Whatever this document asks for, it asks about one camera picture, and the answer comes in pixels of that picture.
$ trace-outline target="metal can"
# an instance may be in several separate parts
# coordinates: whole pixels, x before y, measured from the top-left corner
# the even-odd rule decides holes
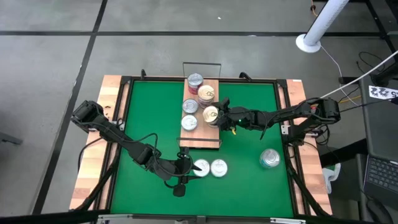
[[[194,73],[188,76],[188,91],[197,95],[198,89],[203,84],[203,77],[200,74]]]
[[[193,173],[198,177],[204,177],[210,172],[210,164],[204,159],[198,159],[197,161],[195,161],[194,165],[201,169],[193,170]]]
[[[192,115],[186,115],[181,119],[181,126],[186,131],[192,131],[198,126],[198,120]]]
[[[211,163],[210,169],[211,173],[215,177],[223,177],[228,171],[228,166],[226,165],[226,162],[224,160],[216,159]]]
[[[210,106],[215,96],[213,87],[209,85],[201,86],[198,90],[198,96],[198,102],[200,107],[206,108],[207,106]]]
[[[203,110],[203,119],[212,128],[217,128],[218,115],[218,109],[215,106],[208,106]]]
[[[273,168],[280,162],[279,153],[275,149],[266,149],[261,153],[260,164],[265,168]]]
[[[198,110],[198,102],[193,99],[187,99],[182,103],[182,109],[187,114],[193,114]]]

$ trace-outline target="can lid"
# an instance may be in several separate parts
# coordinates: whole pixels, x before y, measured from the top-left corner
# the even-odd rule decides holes
[[[266,149],[262,158],[270,166],[276,166],[280,161],[279,153],[275,149]]]
[[[203,77],[200,74],[194,73],[188,76],[188,82],[191,85],[200,85],[203,83]]]
[[[187,99],[182,103],[182,109],[186,113],[194,113],[198,110],[198,103],[193,99]]]
[[[215,106],[208,106],[203,110],[203,118],[206,123],[213,122],[218,116],[218,109]]]
[[[215,177],[222,177],[226,174],[228,170],[228,166],[226,165],[225,161],[222,159],[216,159],[211,163],[211,173]]]
[[[201,169],[193,170],[193,173],[199,177],[204,177],[210,172],[210,164],[204,159],[198,159],[195,161],[194,165]]]
[[[194,130],[197,125],[198,120],[192,115],[186,115],[181,119],[181,126],[187,131]]]
[[[203,85],[198,90],[198,96],[203,100],[211,100],[214,98],[214,89],[209,85]]]

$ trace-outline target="green mat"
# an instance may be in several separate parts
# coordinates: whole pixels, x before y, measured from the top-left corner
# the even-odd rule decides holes
[[[220,99],[226,96],[231,100],[230,107],[266,111],[277,108],[272,85],[220,83]],[[126,134],[138,139],[157,133],[162,158],[176,159],[182,98],[182,82],[134,82]],[[259,163],[261,152],[267,148],[282,155],[279,127],[268,129],[262,141],[260,131],[238,128],[236,133],[235,136],[231,132],[220,134],[223,143],[219,151],[190,151],[194,161],[225,160],[228,173],[222,178],[210,173],[189,182],[186,195],[181,198],[174,197],[172,189],[155,174],[133,163],[123,149],[111,213],[293,217],[283,158],[274,169],[265,169]],[[146,142],[153,145],[154,139]]]

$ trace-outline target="open can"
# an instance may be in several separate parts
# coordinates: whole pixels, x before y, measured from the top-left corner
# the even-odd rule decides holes
[[[215,97],[213,87],[209,85],[201,86],[198,90],[198,102],[201,108],[206,108],[211,105]]]
[[[212,128],[217,128],[219,118],[218,109],[215,106],[208,106],[203,110],[203,119]]]

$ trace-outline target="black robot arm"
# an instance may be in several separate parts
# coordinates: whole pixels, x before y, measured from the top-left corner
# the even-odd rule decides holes
[[[139,139],[134,141],[125,135],[115,124],[110,123],[103,114],[101,105],[94,101],[84,101],[72,114],[71,121],[81,129],[88,131],[96,129],[99,135],[107,142],[116,142],[125,148],[133,161],[141,166],[144,170],[148,170],[164,181],[171,177],[178,177],[178,184],[167,187],[174,189],[174,195],[181,197],[185,195],[185,186],[189,180],[198,177],[186,176],[191,169],[201,170],[193,165],[192,158],[188,155],[188,151],[177,153],[177,160],[161,159],[162,153],[156,149],[157,135],[155,136],[155,146],[144,144]]]
[[[292,144],[302,144],[305,134],[314,130],[321,124],[334,124],[340,120],[338,103],[329,99],[310,99],[285,109],[267,112],[249,110],[241,106],[229,108],[229,98],[213,103],[217,107],[220,116],[217,126],[222,131],[235,130],[236,126],[248,130],[264,131],[274,124],[295,118],[307,118],[299,125],[288,127],[285,140]]]

